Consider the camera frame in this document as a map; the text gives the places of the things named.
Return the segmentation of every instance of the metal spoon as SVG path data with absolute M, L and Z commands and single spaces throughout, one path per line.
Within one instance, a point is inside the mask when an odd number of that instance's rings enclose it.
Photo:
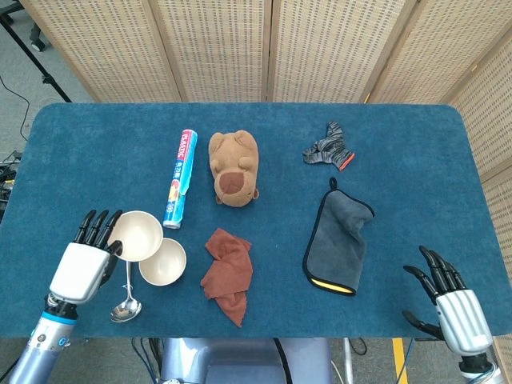
M 131 295 L 130 269 L 131 263 L 126 262 L 126 290 L 128 291 L 128 297 L 110 312 L 110 320 L 113 322 L 127 322 L 137 316 L 142 309 L 141 302 L 135 300 Z

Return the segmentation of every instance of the brown stuffed toy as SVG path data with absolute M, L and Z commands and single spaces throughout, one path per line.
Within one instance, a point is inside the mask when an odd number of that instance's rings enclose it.
M 258 145 L 249 132 L 217 132 L 210 139 L 208 153 L 218 204 L 244 206 L 258 198 Z

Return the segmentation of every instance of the robotic arm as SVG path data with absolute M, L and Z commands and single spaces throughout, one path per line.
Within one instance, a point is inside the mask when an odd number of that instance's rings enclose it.
M 422 284 L 435 306 L 439 326 L 418 320 L 408 310 L 402 312 L 404 317 L 413 327 L 445 341 L 452 352 L 462 356 L 459 369 L 466 383 L 504 383 L 498 366 L 487 359 L 486 350 L 493 339 L 476 295 L 467 288 L 460 273 L 439 254 L 424 246 L 420 246 L 419 251 L 432 278 L 415 266 L 403 268 Z
M 106 222 L 104 210 L 89 228 L 96 211 L 84 218 L 73 242 L 68 244 L 45 296 L 45 309 L 10 377 L 11 384 L 45 383 L 60 353 L 69 345 L 77 321 L 78 305 L 85 304 L 112 275 L 122 252 L 120 241 L 107 245 L 121 216 L 118 210 Z

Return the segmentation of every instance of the beige room divider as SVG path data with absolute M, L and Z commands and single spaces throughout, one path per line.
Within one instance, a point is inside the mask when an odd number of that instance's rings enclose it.
M 451 104 L 464 118 L 512 281 L 512 29 L 478 64 Z M 512 335 L 495 338 L 495 347 L 510 380 Z
M 146 0 L 22 4 L 95 100 L 181 101 Z
M 21 1 L 100 102 L 452 104 L 512 277 L 511 0 Z
M 272 1 L 150 4 L 184 101 L 265 100 Z

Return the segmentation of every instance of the gray glove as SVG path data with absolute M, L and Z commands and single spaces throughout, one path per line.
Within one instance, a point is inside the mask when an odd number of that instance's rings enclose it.
M 326 138 L 318 140 L 311 148 L 304 150 L 302 156 L 304 162 L 308 164 L 325 162 L 344 170 L 355 154 L 346 148 L 340 125 L 337 122 L 329 122 Z

